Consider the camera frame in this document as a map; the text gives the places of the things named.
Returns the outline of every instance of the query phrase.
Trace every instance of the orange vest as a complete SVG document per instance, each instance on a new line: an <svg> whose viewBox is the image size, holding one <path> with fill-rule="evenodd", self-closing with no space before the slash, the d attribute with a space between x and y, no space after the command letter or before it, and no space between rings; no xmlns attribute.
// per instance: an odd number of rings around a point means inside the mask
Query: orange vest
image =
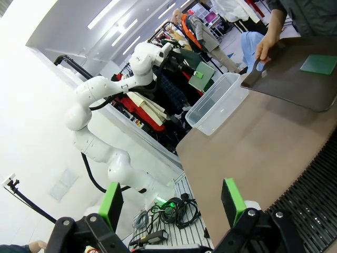
<svg viewBox="0 0 337 253"><path fill-rule="evenodd" d="M197 45L202 50L202 46L200 45L200 43L198 42L196 37L193 35L193 33L190 31L190 29L187 28L186 19L187 19L187 14L183 14L181 24L183 26L183 30L184 30L186 36L188 38L190 38L194 42L194 44Z"/></svg>

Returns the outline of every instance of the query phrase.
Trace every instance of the white shirt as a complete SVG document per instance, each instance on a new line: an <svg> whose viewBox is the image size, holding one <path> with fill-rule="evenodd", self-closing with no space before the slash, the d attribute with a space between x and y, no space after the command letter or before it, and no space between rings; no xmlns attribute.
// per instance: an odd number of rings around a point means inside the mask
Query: white shirt
<svg viewBox="0 0 337 253"><path fill-rule="evenodd" d="M211 0L216 11L229 22L247 21L251 18L255 23L260 21L244 0Z"/></svg>

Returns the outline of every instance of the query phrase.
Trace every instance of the dark sleeve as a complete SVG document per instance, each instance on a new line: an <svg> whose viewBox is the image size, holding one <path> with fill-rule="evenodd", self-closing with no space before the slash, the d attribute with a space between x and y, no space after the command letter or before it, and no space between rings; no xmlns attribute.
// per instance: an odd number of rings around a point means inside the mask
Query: dark sleeve
<svg viewBox="0 0 337 253"><path fill-rule="evenodd" d="M281 4L280 0L267 0L267 4L271 11L273 9L279 9L280 11L283 11L284 13L286 13L286 10Z"/></svg>
<svg viewBox="0 0 337 253"><path fill-rule="evenodd" d="M19 245L0 245L1 253L31 253L29 246L19 246Z"/></svg>

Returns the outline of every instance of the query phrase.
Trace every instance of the beige pants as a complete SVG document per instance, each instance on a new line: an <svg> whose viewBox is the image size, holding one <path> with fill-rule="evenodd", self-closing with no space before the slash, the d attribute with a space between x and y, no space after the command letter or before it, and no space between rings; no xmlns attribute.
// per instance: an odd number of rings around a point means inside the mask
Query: beige pants
<svg viewBox="0 0 337 253"><path fill-rule="evenodd" d="M224 65L229 72L238 73L240 71L239 68L236 66L236 64L221 50L219 46L217 46L214 50L210 51L210 54L218 62Z"/></svg>

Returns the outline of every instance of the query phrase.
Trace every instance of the metal grooved plate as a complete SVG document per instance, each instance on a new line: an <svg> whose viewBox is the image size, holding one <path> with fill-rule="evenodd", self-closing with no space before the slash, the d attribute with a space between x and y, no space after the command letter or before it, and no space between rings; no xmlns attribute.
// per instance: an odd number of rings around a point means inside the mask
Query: metal grooved plate
<svg viewBox="0 0 337 253"><path fill-rule="evenodd" d="M294 184L267 211L291 212L306 252L323 252L337 238L337 129Z"/></svg>
<svg viewBox="0 0 337 253"><path fill-rule="evenodd" d="M183 172L177 179L175 179L174 183L175 183L175 192L176 192L177 197L180 197L181 194L186 192L189 194L190 198L194 198L190 184L186 178L185 172ZM191 219L193 213L194 213L194 208L193 207L188 208L184 221ZM199 244L199 245L203 245L206 247L214 248L212 241L210 239L204 238L205 227L206 227L205 222L201 216L190 226L183 228L181 230L179 230L176 227L176 225L173 225L173 224L168 225L168 224L164 224L161 222L159 225L159 230L165 229L166 232L168 233L168 239L165 241L161 241L159 243L154 243L154 244L168 245L168 246L176 246L176 245L183 245L183 244ZM140 230L134 229L133 232L134 232L134 235L142 232L142 234L137 236L135 239L146 236L145 228L140 229Z"/></svg>

